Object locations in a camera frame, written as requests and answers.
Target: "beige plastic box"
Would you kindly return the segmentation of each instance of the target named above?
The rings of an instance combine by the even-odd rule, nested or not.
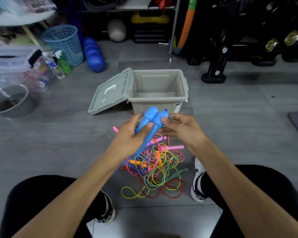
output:
[[[180,69],[127,68],[96,89],[88,112],[93,115],[126,100],[134,113],[146,112],[151,106],[178,113],[183,101],[188,100],[188,90]]]

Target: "green plastic lid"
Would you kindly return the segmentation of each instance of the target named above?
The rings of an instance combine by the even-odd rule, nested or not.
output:
[[[127,68],[102,83],[96,89],[91,105],[88,109],[94,115],[128,99],[133,85],[133,70]]]

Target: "blue jump rope handle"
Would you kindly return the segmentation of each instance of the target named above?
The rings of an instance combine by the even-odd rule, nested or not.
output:
[[[152,122],[158,113],[159,113],[159,109],[157,107],[150,107],[147,110],[147,112],[144,114],[144,119],[141,121],[139,126],[135,129],[135,134],[139,133],[143,126],[147,125],[149,122]]]
[[[149,141],[155,135],[155,133],[158,132],[158,129],[163,126],[163,123],[161,122],[162,117],[169,118],[169,114],[166,111],[161,111],[160,113],[157,114],[157,116],[153,120],[153,127],[150,133],[146,136],[144,143],[142,144],[140,149],[135,153],[135,156],[139,156],[141,152],[144,151],[147,143],[149,143]]]

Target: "hand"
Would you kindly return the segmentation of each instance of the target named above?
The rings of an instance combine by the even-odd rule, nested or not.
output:
[[[145,137],[151,131],[153,126],[153,123],[149,123],[135,135],[135,127],[141,116],[142,114],[136,114],[121,126],[116,137],[106,151],[109,156],[116,157],[119,161],[122,161],[134,155],[135,152],[139,150]]]
[[[165,127],[160,128],[158,132],[162,136],[178,138],[192,154],[207,139],[195,118],[190,115],[170,114],[169,119],[163,117],[161,121]]]

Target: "person's right hand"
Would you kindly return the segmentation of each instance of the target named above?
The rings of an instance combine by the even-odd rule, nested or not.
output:
[[[165,125],[158,132],[162,136],[175,137],[181,140],[191,153],[201,147],[207,139],[204,132],[195,121],[195,118],[186,114],[170,114],[169,119],[163,117],[161,119]]]

